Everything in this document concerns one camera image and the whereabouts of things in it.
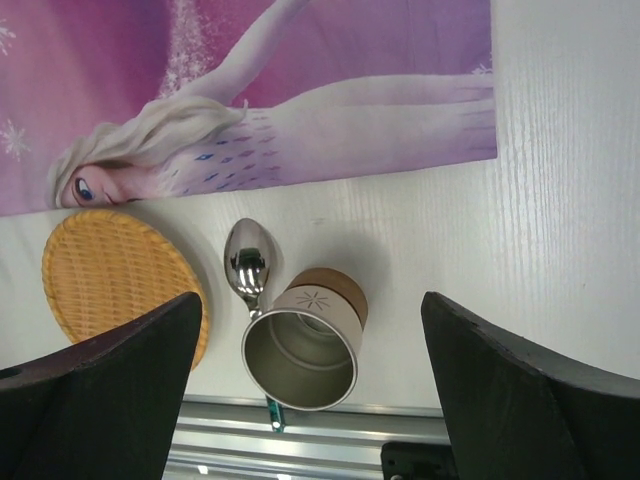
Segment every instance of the princess illustration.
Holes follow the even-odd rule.
[[[270,108],[232,108],[310,0],[275,0],[222,63],[123,125],[78,138],[49,172],[51,207],[254,189],[497,155],[493,78],[347,79]]]

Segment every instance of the blue eye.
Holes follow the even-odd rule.
[[[76,178],[76,193],[87,202],[94,199],[93,192],[89,189],[87,182],[85,182],[83,178]]]

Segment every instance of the spoon handle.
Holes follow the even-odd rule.
[[[271,418],[271,430],[276,433],[284,432],[284,410],[282,405],[276,402],[274,399],[266,397],[267,406],[269,407],[269,417]]]

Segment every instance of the metal spoon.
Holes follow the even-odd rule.
[[[271,238],[259,223],[243,218],[233,226],[224,248],[224,272],[231,290],[249,308],[251,321],[262,315],[259,300],[269,279],[273,257]],[[271,428],[274,432],[283,432],[282,406],[266,398]]]

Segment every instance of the woven coaster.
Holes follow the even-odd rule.
[[[53,315],[73,343],[195,292],[202,299],[202,325],[192,369],[204,355],[209,313],[202,286],[166,238],[129,215],[88,210],[64,220],[44,249],[42,281]]]

